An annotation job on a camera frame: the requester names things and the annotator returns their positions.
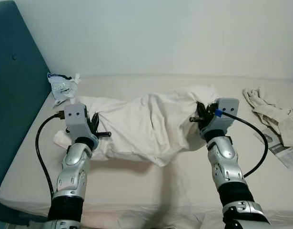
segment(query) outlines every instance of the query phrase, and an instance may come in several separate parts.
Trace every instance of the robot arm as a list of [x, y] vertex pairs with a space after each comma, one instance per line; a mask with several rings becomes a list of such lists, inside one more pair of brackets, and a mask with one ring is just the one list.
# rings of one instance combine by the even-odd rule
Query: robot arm
[[231, 98], [217, 99], [207, 109], [198, 103], [199, 117], [192, 117], [190, 121], [199, 123], [200, 135], [207, 142], [212, 177], [223, 205], [225, 229], [269, 229], [272, 227], [261, 206], [255, 203], [237, 163], [238, 154], [232, 146], [232, 140], [225, 136], [233, 119], [214, 115], [217, 110], [236, 115], [238, 104], [237, 99]]
[[98, 138], [111, 136], [110, 132], [97, 132], [99, 116], [95, 114], [89, 120], [84, 104], [66, 106], [64, 116], [72, 145], [62, 162], [62, 172], [57, 179], [45, 229], [81, 228], [89, 159], [98, 146]]

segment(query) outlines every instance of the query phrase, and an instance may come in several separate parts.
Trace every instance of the white wall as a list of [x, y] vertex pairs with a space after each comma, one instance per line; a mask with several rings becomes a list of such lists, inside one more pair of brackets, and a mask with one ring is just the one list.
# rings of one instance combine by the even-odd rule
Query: white wall
[[52, 72], [293, 80], [293, 0], [16, 0]]

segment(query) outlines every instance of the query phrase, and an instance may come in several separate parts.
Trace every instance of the teal headboard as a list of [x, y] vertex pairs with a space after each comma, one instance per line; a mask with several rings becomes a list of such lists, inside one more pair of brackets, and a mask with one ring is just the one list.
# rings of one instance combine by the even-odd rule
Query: teal headboard
[[[15, 2], [1, 1], [0, 185], [50, 92], [47, 72], [49, 69]], [[0, 204], [0, 221], [27, 224], [29, 219], [20, 215], [19, 211]]]

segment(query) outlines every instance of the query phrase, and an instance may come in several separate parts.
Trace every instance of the blue connector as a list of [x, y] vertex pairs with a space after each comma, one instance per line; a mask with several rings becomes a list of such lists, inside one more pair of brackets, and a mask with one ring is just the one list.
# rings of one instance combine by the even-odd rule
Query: blue connector
[[216, 116], [218, 116], [218, 117], [221, 117], [221, 116], [222, 116], [222, 113], [223, 113], [223, 111], [220, 110], [220, 109], [216, 109], [215, 112], [214, 112], [214, 114], [215, 114]]

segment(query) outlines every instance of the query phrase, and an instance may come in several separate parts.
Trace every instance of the mattress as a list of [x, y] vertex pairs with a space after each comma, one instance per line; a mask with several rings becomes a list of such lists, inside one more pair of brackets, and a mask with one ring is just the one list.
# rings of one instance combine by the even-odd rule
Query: mattress
[[[221, 97], [238, 98], [238, 116], [260, 129], [265, 126], [251, 112], [251, 107], [242, 96], [243, 88], [263, 86], [285, 106], [293, 107], [291, 82], [231, 77], [95, 75], [82, 79], [77, 95], [129, 101], [149, 92], [170, 91], [198, 84], [213, 85]], [[34, 141], [40, 124], [62, 109], [62, 106], [53, 108], [53, 104], [54, 99], [50, 94], [0, 187], [0, 203], [44, 216], [50, 208], [50, 194], [37, 160]], [[63, 121], [53, 120], [40, 136], [40, 152], [54, 188], [65, 150], [55, 145], [52, 139], [58, 130], [64, 128]], [[236, 121], [228, 131], [244, 173], [259, 161], [263, 153], [263, 144], [253, 134], [253, 130]], [[287, 169], [269, 152], [264, 164], [247, 178], [247, 183], [255, 201], [261, 204], [273, 223], [287, 227], [293, 225], [293, 169]], [[207, 223], [209, 228], [216, 228], [211, 225], [216, 223], [217, 228], [221, 228], [221, 209], [219, 195], [212, 181], [207, 149], [203, 147], [194, 152], [178, 154], [162, 168], [145, 162], [91, 161], [82, 222], [98, 228], [143, 228], [148, 223], [159, 221], [164, 225], [177, 224], [176, 221], [187, 222], [193, 224], [192, 228], [206, 228]]]

